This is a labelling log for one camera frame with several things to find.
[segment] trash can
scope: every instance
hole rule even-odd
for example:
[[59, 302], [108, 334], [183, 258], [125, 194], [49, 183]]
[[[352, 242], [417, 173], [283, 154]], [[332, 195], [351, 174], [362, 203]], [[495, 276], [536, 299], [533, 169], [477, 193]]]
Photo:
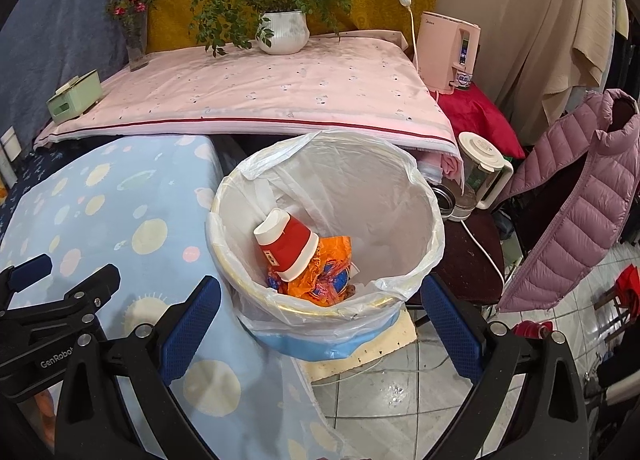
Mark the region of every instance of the trash can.
[[[353, 297], [318, 307], [267, 288], [253, 231], [274, 207], [321, 237], [351, 238]], [[444, 252], [438, 203], [415, 159], [343, 130], [301, 135], [242, 161], [218, 188], [207, 236], [240, 321], [262, 343], [306, 361], [348, 357], [393, 325]]]

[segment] polka dot fabric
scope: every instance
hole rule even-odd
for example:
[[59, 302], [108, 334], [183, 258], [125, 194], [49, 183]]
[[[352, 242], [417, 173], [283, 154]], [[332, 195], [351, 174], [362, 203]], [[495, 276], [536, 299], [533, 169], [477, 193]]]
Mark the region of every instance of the polka dot fabric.
[[[97, 148], [20, 200], [0, 245], [0, 267], [47, 253], [50, 277], [18, 293], [11, 308], [62, 299], [107, 263], [120, 289], [98, 312], [110, 339], [156, 323], [205, 275], [218, 278], [205, 221], [223, 178], [208, 137], [124, 137]], [[146, 448], [162, 457], [127, 379], [120, 380]], [[233, 314], [223, 288], [220, 311], [184, 377], [171, 390], [220, 458], [259, 460], [346, 456], [312, 390], [289, 357], [260, 346]], [[60, 385], [52, 389], [54, 400]]]

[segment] red stripe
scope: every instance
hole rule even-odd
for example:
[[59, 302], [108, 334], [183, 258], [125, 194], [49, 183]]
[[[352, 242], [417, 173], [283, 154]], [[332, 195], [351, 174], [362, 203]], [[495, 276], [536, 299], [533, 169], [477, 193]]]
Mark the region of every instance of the red stripe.
[[[351, 123], [332, 123], [328, 121], [306, 121], [304, 119], [296, 119], [295, 121], [290, 121], [288, 119], [265, 119], [261, 117], [251, 117], [251, 119], [247, 119], [247, 117], [214, 117], [214, 118], [204, 118], [200, 119], [156, 119], [154, 121], [138, 121], [135, 123], [122, 123], [117, 125], [108, 125], [101, 126], [100, 129], [111, 129], [111, 128], [124, 128], [131, 126], [144, 126], [144, 125], [155, 125], [155, 124], [163, 124], [163, 123], [200, 123], [200, 122], [210, 122], [210, 121], [242, 121], [242, 122], [263, 122], [263, 123], [283, 123], [287, 125], [311, 125], [311, 126], [340, 126], [345, 128], [364, 128], [367, 130], [374, 130], [378, 132], [387, 132], [387, 133], [398, 133], [400, 135], [409, 135], [410, 137], [421, 137], [422, 139], [437, 139], [439, 141], [446, 141], [450, 143], [451, 140], [446, 137], [438, 137], [437, 135], [423, 135], [421, 133], [413, 133], [413, 132], [405, 132], [404, 130], [395, 130], [393, 128], [382, 128], [382, 127], [373, 127], [367, 125], [356, 125]], [[71, 135], [72, 133], [85, 132], [88, 130], [94, 130], [95, 128], [79, 128], [77, 130], [71, 130], [68, 132], [62, 133], [52, 133], [51, 135]]]

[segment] tissue box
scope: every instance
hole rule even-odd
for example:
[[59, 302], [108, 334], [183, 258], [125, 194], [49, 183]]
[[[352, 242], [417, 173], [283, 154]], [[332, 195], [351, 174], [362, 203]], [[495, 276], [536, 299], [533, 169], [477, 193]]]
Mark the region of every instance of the tissue box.
[[98, 71], [92, 70], [81, 78], [75, 76], [56, 90], [47, 101], [53, 122], [57, 125], [80, 116], [102, 97]]

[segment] glass vase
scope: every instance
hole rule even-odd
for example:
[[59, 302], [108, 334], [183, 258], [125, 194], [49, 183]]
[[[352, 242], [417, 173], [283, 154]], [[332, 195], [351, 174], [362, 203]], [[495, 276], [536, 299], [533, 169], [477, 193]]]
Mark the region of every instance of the glass vase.
[[142, 32], [146, 26], [146, 12], [133, 15], [131, 22], [125, 25], [129, 70], [131, 72], [148, 65], [148, 57], [143, 47]]

